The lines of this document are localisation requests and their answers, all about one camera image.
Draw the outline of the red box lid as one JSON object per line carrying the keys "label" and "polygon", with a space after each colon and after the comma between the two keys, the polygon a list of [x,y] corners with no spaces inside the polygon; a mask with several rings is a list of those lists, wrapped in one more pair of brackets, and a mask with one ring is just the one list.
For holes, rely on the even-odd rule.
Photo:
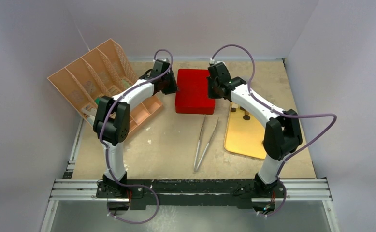
{"label": "red box lid", "polygon": [[216,101],[208,97],[209,71],[207,69],[179,69],[175,94],[178,114],[212,115]]}

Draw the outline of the metal slotted tongs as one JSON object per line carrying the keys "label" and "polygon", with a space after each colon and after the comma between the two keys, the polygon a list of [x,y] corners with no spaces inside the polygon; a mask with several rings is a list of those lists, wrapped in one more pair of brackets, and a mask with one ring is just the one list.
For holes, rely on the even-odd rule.
{"label": "metal slotted tongs", "polygon": [[198,136],[198,141],[196,145],[195,155],[194,155],[194,163],[193,163],[193,171],[197,172],[203,162],[203,159],[205,155],[207,154],[210,144],[212,143],[214,136],[216,134],[216,130],[219,125],[219,118],[216,119],[216,123],[213,127],[213,130],[209,136],[208,139],[204,139],[204,129],[205,129],[205,123],[207,122],[207,116],[203,117],[201,126],[200,126],[200,132]]}

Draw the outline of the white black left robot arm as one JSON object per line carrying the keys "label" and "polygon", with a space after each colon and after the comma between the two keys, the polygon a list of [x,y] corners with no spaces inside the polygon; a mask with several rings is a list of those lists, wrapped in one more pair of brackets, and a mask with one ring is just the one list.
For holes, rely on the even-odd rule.
{"label": "white black left robot arm", "polygon": [[158,92],[176,93],[178,87],[172,71],[172,61],[157,59],[153,68],[142,75],[135,84],[113,97],[99,100],[93,130],[100,140],[105,156],[106,171],[103,181],[116,198],[127,193],[126,170],[123,162],[123,142],[130,132],[130,112]]}

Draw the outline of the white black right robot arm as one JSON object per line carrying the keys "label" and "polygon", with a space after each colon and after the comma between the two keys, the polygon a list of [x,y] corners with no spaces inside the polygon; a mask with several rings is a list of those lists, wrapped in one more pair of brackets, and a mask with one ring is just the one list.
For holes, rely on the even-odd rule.
{"label": "white black right robot arm", "polygon": [[278,183],[285,158],[303,142],[297,112],[283,110],[257,94],[241,77],[232,78],[225,63],[215,62],[208,67],[208,96],[225,99],[249,112],[264,127],[263,148],[266,158],[254,178],[254,190],[267,196]]}

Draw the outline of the light green eraser box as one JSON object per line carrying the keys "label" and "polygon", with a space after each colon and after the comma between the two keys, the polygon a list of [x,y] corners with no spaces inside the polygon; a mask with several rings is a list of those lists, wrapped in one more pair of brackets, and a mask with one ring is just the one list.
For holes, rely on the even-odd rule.
{"label": "light green eraser box", "polygon": [[122,85],[124,87],[124,90],[128,89],[128,88],[130,88],[132,86],[132,84],[127,79],[122,79],[121,83],[122,83]]}

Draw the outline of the yellow plastic tray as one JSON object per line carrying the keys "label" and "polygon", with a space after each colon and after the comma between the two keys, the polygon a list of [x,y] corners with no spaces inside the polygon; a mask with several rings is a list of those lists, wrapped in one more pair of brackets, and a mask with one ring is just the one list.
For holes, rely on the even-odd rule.
{"label": "yellow plastic tray", "polygon": [[[236,108],[236,112],[231,112],[231,108]],[[263,147],[265,128],[251,114],[250,120],[244,120],[244,112],[239,105],[230,104],[224,148],[232,153],[263,160],[266,158]]]}

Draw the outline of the peach plastic file organizer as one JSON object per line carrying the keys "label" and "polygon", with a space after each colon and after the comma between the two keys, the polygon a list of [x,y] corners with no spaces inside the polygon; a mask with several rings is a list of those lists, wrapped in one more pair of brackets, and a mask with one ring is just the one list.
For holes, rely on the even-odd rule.
{"label": "peach plastic file organizer", "polygon": [[133,85],[137,75],[123,48],[112,39],[48,77],[48,81],[85,121],[81,109],[97,109],[97,98],[104,95],[112,97],[123,92],[122,79],[127,79]]}

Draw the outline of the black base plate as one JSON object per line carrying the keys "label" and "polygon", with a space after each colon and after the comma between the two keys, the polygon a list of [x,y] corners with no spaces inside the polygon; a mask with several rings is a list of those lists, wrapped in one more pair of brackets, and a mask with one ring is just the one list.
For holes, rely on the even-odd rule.
{"label": "black base plate", "polygon": [[128,179],[122,187],[112,180],[98,180],[96,197],[122,202],[130,210],[147,206],[234,206],[239,209],[273,210],[285,193],[278,181],[263,187],[254,179]]}

